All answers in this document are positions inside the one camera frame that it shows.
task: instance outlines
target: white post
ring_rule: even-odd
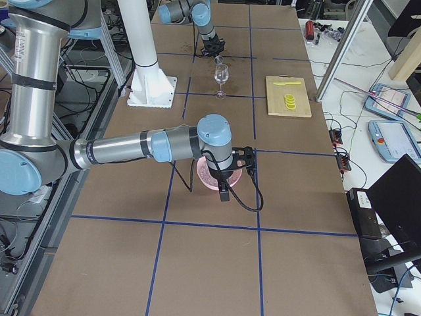
[[[128,105],[171,107],[177,78],[159,68],[146,0],[118,0],[136,69]]]

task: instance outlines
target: label on robot arm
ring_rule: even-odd
[[[358,191],[357,196],[358,196],[358,203],[362,209],[371,209],[371,203],[370,203],[370,200],[368,199],[366,192]]]
[[[24,32],[16,32],[16,41],[14,46],[15,61],[23,61],[25,57],[26,36]]]

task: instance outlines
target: brown table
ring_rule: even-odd
[[[310,103],[312,118],[266,114],[265,76],[302,76],[316,91],[295,10],[212,9],[229,97],[213,96],[214,63],[192,55],[192,26],[155,17],[161,68],[178,77],[174,104],[121,98],[106,136],[220,113],[233,144],[257,150],[264,209],[221,203],[197,175],[190,194],[168,164],[94,167],[32,315],[376,315],[321,104]],[[187,176],[189,161],[177,166]],[[256,204],[248,177],[235,190]]]

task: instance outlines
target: stack of yellow rings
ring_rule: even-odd
[[[287,109],[289,110],[295,110],[295,108],[297,107],[295,104],[295,98],[292,94],[285,94],[284,95],[284,100],[285,100],[285,106],[287,107]]]

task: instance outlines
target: wine glass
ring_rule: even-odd
[[[215,68],[215,81],[219,84],[219,90],[216,93],[216,98],[222,100],[226,97],[226,93],[222,91],[222,85],[228,81],[230,74],[228,73],[228,66],[225,64],[217,64]]]

